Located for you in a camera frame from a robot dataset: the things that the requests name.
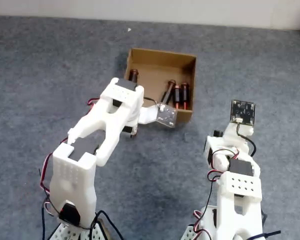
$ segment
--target black circuit board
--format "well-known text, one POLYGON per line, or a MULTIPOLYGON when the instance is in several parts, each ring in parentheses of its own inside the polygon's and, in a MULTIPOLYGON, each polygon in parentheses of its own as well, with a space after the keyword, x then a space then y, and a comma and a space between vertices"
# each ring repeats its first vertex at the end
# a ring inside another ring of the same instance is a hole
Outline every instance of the black circuit board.
POLYGON ((253 102, 232 100, 230 122, 237 123, 236 118, 241 118, 244 125, 255 125, 255 109, 253 102))

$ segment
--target cable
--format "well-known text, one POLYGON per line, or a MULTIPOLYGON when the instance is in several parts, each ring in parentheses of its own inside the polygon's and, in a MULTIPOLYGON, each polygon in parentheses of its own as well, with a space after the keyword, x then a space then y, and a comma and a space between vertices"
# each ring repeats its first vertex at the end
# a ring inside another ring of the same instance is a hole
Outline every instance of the cable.
POLYGON ((51 204, 51 202, 46 201, 46 202, 44 203, 44 209, 45 209, 45 211, 46 211, 51 217, 54 217, 54 215, 49 211, 47 204, 51 204))
POLYGON ((193 231, 194 231, 196 234, 201 234, 202 231, 204 231, 204 232, 206 232, 206 233, 209 235, 210 240, 212 240, 212 238, 211 238, 210 234, 208 233, 208 231, 207 231, 207 230, 203 230, 203 229, 197 230, 197 226, 198 226, 199 222, 200 222, 201 219, 204 217, 204 215, 205 215, 205 213, 206 213, 206 211, 207 211, 208 204, 209 204, 209 201, 210 201, 210 197, 211 197, 211 194, 212 194, 213 184, 214 184, 214 182, 215 182, 214 180, 215 180, 215 178, 219 178, 219 177, 220 177, 220 175, 217 175, 217 176, 214 176, 214 177, 212 178, 212 181, 211 181, 211 187, 210 187, 210 193, 209 193, 209 197, 208 197, 208 199, 207 199, 207 201, 206 201, 206 205, 205 205, 204 211, 203 211, 201 217, 198 218, 198 220, 197 220, 197 221, 194 223, 194 225, 193 225, 193 231))
POLYGON ((212 156, 212 160, 211 160, 211 168, 215 169, 214 168, 214 154, 219 152, 219 151, 229 151, 233 154, 232 158, 236 158, 238 155, 239 155, 239 151, 237 153, 235 153, 234 151, 230 150, 230 149, 227 149, 227 148, 220 148, 218 150, 215 150, 211 156, 212 156))
POLYGON ((208 235, 209 239, 212 240, 210 233, 206 229, 200 229, 199 233, 197 233, 197 235, 192 240, 197 240, 202 232, 205 232, 208 235))
POLYGON ((118 234, 118 236, 120 237, 121 240, 124 240, 124 237, 122 236, 122 234, 120 233, 119 229, 116 227, 116 225, 111 221, 110 217, 108 216, 108 214, 103 211, 103 210, 100 210, 98 211, 98 213, 95 215, 95 219, 98 219, 99 215, 100 214, 103 214, 106 219, 108 220, 108 222, 110 223, 110 225, 113 227, 113 229, 116 231, 116 233, 118 234))
MULTIPOLYGON (((59 145, 62 144, 62 143, 64 143, 66 140, 68 140, 68 137, 64 138, 64 139, 59 143, 59 145)), ((50 159, 50 157, 52 156, 52 154, 53 154, 53 153, 50 152, 50 153, 45 157, 45 159, 44 159, 44 161, 43 161, 43 165, 42 165, 42 174, 41 174, 40 169, 39 169, 39 174, 40 174, 40 187, 41 187, 44 191, 48 192, 48 194, 50 194, 50 190, 49 190, 48 187, 45 186, 44 180, 45 180, 45 176, 46 176, 46 170, 47 170, 47 167, 48 167, 48 162, 49 162, 49 159, 50 159)))
POLYGON ((212 174, 212 173, 223 174, 222 171, 219 171, 219 170, 216 170, 216 169, 211 169, 210 171, 208 171, 208 173, 207 173, 207 175, 206 175, 206 177, 208 178, 208 180, 209 180, 210 182, 215 182, 215 181, 217 181, 217 179, 214 179, 214 180, 213 180, 213 178, 212 178, 212 179, 209 178, 210 174, 212 174))
POLYGON ((46 238, 46 222, 45 222, 45 202, 48 200, 46 197, 41 206, 41 220, 42 220, 42 240, 45 240, 46 238))
POLYGON ((93 104, 94 104, 93 101, 98 101, 99 99, 100 99, 100 97, 93 97, 93 98, 90 98, 90 99, 86 102, 86 104, 87 104, 88 106, 93 105, 93 104))
POLYGON ((247 240, 254 240, 254 239, 258 239, 258 238, 262 238, 262 237, 267 239, 268 237, 271 237, 271 236, 277 235, 277 234, 281 234, 281 230, 273 231, 273 232, 269 232, 269 233, 261 233, 261 234, 255 235, 255 236, 251 236, 251 237, 247 238, 247 240))
POLYGON ((252 146, 253 146, 253 151, 252 151, 252 153, 250 154, 250 156, 253 157, 253 156, 255 155, 256 151, 257 151, 257 146, 255 145, 255 143, 254 143, 250 138, 248 138, 248 137, 246 137, 246 136, 243 136, 243 135, 239 134, 239 128, 240 128, 240 123, 238 123, 237 126, 236 126, 236 134, 237 134, 239 137, 241 137, 241 138, 247 140, 249 143, 252 144, 252 146))
POLYGON ((151 97, 144 96, 143 99, 152 101, 152 102, 155 103, 155 105, 156 105, 158 108, 160 107, 160 106, 159 106, 159 103, 158 103, 156 100, 154 100, 153 98, 151 98, 151 97))
POLYGON ((92 239, 92 231, 93 231, 92 229, 95 227, 96 224, 99 225, 99 228, 101 229, 102 235, 103 235, 103 237, 105 238, 105 240, 108 240, 108 237, 107 237, 107 235, 106 235, 106 233, 105 233, 104 228, 102 227, 101 222, 100 222, 98 219, 96 220, 96 218, 93 219, 93 221, 92 221, 92 223, 91 223, 91 226, 90 226, 90 230, 89 230, 89 240, 92 239))

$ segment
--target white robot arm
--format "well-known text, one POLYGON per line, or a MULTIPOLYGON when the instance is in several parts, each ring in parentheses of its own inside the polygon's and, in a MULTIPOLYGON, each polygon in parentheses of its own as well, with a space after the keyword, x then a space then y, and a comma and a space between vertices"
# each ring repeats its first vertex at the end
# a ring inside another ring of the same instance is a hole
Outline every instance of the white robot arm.
MULTIPOLYGON (((48 189, 43 185, 44 168, 41 187, 53 206, 52 214, 67 230, 69 228, 77 234, 91 227, 97 199, 94 186, 96 166, 103 167, 107 163, 119 142, 121 132, 134 136, 138 124, 155 121, 168 127, 175 126, 176 110, 154 102, 155 105, 151 107, 142 107, 144 88, 133 81, 113 78, 97 103, 68 131, 67 143, 62 142, 52 153, 53 175, 50 186, 48 189), (98 130, 105 132, 102 144, 94 151, 84 151, 78 160, 73 159, 76 141, 98 130)), ((61 227, 59 231, 63 233, 64 229, 61 227)))
POLYGON ((212 168, 207 177, 211 191, 217 183, 217 206, 208 205, 208 200, 201 211, 194 211, 197 221, 181 240, 264 240, 280 233, 263 233, 260 167, 252 158, 256 146, 247 138, 254 132, 254 117, 254 103, 233 100, 224 134, 215 131, 207 137, 204 156, 212 168), (254 146, 250 155, 246 140, 254 146), (220 175, 209 178, 212 173, 220 175))

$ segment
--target perforated plate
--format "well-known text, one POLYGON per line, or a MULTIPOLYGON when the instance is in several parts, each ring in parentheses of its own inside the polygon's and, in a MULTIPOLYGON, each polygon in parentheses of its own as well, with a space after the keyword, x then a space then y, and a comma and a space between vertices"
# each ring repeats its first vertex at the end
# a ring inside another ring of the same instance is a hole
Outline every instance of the perforated plate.
POLYGON ((220 178, 222 192, 251 196, 262 200, 261 181, 258 177, 226 171, 220 178))
MULTIPOLYGON (((89 230, 75 230, 61 223, 48 240, 89 240, 89 230)), ((92 240, 106 240, 100 227, 96 224, 92 230, 92 240)))
POLYGON ((177 121, 177 110, 171 106, 160 103, 156 121, 169 128, 174 128, 177 121))
POLYGON ((188 226, 182 235, 181 240, 193 240, 195 236, 196 233, 194 232, 194 227, 188 226))

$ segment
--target black wire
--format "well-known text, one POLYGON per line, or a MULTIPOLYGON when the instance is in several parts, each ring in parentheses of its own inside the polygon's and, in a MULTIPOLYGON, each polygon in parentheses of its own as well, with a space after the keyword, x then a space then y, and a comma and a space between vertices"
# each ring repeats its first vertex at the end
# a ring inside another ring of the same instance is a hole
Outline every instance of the black wire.
MULTIPOLYGON (((210 193, 209 193, 208 200, 206 201, 206 205, 205 205, 204 211, 203 211, 201 217, 197 220, 197 222, 199 222, 199 221, 204 217, 204 215, 205 215, 205 213, 206 213, 206 211, 207 211, 208 204, 209 204, 209 201, 210 201, 210 197, 211 197, 211 194, 212 194, 212 187, 213 187, 213 185, 214 185, 214 181, 213 181, 213 180, 214 180, 215 178, 220 178, 220 175, 214 176, 214 177, 212 178, 212 182, 211 182, 211 187, 210 187, 210 193)), ((196 234, 200 232, 200 230, 195 231, 194 228, 193 228, 193 231, 194 231, 196 234)))
POLYGON ((273 231, 273 232, 269 232, 269 233, 261 233, 255 236, 251 236, 249 238, 247 238, 247 240, 254 240, 254 239, 259 239, 264 237, 265 239, 267 239, 268 237, 271 237, 273 235, 277 235, 277 234, 281 234, 281 231, 273 231))
POLYGON ((94 217, 94 219, 93 219, 93 221, 91 222, 91 225, 90 225, 89 240, 92 240, 92 231, 93 231, 93 228, 95 227, 96 224, 99 225, 99 227, 101 229, 101 232, 102 232, 102 235, 104 236, 105 240, 108 240, 108 237, 107 237, 107 235, 105 233, 105 230, 102 227, 101 222, 98 220, 98 218, 96 216, 97 216, 97 214, 95 214, 95 217, 94 217))
POLYGON ((239 137, 241 137, 241 138, 247 140, 249 143, 252 144, 252 146, 253 146, 253 151, 252 151, 252 153, 250 154, 250 156, 253 157, 253 156, 255 155, 256 151, 257 151, 257 146, 255 145, 255 143, 254 143, 250 138, 248 138, 248 137, 246 137, 246 136, 243 136, 243 135, 239 134, 239 128, 240 128, 240 123, 238 123, 237 126, 236 126, 236 134, 237 134, 239 137))
POLYGON ((213 156, 216 152, 223 151, 223 150, 229 151, 229 152, 233 153, 233 155, 236 155, 235 152, 232 151, 232 150, 230 150, 230 149, 227 149, 227 148, 220 148, 220 149, 218 149, 218 150, 215 150, 215 151, 212 153, 212 156, 213 156))
POLYGON ((46 222, 45 222, 45 202, 47 201, 47 197, 43 200, 41 206, 41 220, 42 220, 42 240, 46 238, 46 222))
POLYGON ((122 236, 122 234, 120 233, 119 229, 116 227, 116 225, 111 221, 110 217, 108 216, 108 214, 103 211, 103 210, 100 210, 96 215, 95 215, 95 218, 98 219, 99 215, 100 214, 103 214, 106 219, 108 220, 108 222, 110 223, 110 225, 113 227, 113 229, 116 231, 116 233, 118 234, 118 236, 120 237, 121 240, 124 240, 124 237, 122 236))
POLYGON ((147 97, 147 96, 144 96, 144 97, 143 97, 143 99, 145 99, 145 100, 149 100, 149 101, 152 101, 152 102, 154 102, 154 103, 155 103, 155 105, 156 105, 157 107, 159 107, 159 104, 158 104, 158 102, 157 102, 156 100, 154 100, 153 98, 151 98, 151 97, 147 97))

